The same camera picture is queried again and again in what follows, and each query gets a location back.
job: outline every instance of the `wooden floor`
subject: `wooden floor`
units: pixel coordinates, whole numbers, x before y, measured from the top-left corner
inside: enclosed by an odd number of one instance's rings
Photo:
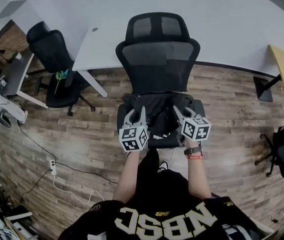
[[[23,36],[20,32],[15,37]],[[19,39],[19,49],[25,47]],[[39,63],[33,63],[34,70]],[[79,101],[74,116],[67,109],[44,109],[21,98],[16,98],[29,114],[22,130],[39,145],[56,155],[57,160],[73,168],[94,172],[118,181],[125,154],[116,133],[117,108],[121,97],[131,92],[131,84],[121,68],[97,70],[95,78],[109,93],[98,95],[91,87],[84,93],[96,106],[96,112]],[[37,76],[25,80],[22,91],[33,95]],[[230,196],[247,215],[273,229],[284,224],[284,178],[279,169],[266,177],[270,162],[259,166],[254,161],[269,153],[260,133],[269,136],[284,125],[284,90],[281,83],[272,88],[273,103],[258,101],[253,74],[226,68],[194,66],[188,83],[188,94],[202,100],[206,116],[212,123],[210,138],[204,144],[205,167],[211,189],[220,196]],[[45,91],[36,97],[45,101]],[[160,157],[169,160],[172,149],[160,150]],[[29,190],[49,169],[52,156],[28,139],[13,123],[6,129],[0,125],[0,183],[6,195],[17,205],[21,193]],[[175,152],[171,168],[187,176],[187,160],[182,150]],[[87,201],[92,190],[108,200],[116,184],[101,177],[76,172],[57,165],[56,186],[74,192]],[[24,196],[23,204],[34,213],[34,227],[47,238],[55,239],[64,228],[101,201],[93,194],[89,205],[77,201],[72,194],[53,187],[53,176],[48,173],[39,185]]]

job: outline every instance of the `red wristband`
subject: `red wristband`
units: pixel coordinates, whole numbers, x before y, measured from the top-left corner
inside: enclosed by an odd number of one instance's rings
[[[202,155],[188,155],[187,159],[203,159]]]

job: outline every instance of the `black desk leg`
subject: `black desk leg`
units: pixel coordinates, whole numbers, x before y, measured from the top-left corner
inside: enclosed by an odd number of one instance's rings
[[[273,102],[272,91],[270,88],[280,80],[282,80],[280,74],[270,82],[268,82],[268,80],[266,79],[255,76],[254,83],[255,83],[257,98],[260,101]]]

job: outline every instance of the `power outlet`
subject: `power outlet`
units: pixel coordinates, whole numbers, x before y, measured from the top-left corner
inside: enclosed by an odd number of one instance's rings
[[[56,163],[54,160],[50,160],[51,174],[56,175]]]

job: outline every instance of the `white desk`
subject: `white desk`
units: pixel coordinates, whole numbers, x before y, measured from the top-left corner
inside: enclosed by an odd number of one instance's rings
[[[89,29],[72,68],[73,71],[78,71],[103,97],[107,97],[107,92],[91,76],[88,70],[123,67],[115,54],[115,48],[120,42],[125,40],[127,22],[124,22],[121,28],[123,33],[114,33],[109,30],[103,31],[102,27],[95,32]]]
[[[21,59],[13,60],[11,64],[7,64],[2,70],[0,77],[4,75],[7,84],[3,89],[0,89],[0,94],[3,96],[19,95],[20,97],[47,109],[48,106],[46,104],[20,90],[24,78],[28,77],[26,71],[34,57],[34,54],[29,49],[21,52],[21,55]]]

